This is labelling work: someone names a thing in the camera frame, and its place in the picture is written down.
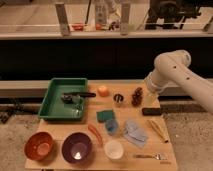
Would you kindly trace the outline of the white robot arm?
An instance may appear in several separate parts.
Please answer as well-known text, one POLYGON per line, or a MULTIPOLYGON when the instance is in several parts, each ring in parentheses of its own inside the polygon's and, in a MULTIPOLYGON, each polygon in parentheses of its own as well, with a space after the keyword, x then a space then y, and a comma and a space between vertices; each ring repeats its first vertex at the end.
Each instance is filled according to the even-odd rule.
POLYGON ((159 54, 154 70, 145 78, 150 93, 161 93, 170 81, 180 86, 206 111, 213 114, 213 83, 189 69, 191 55, 186 50, 159 54))

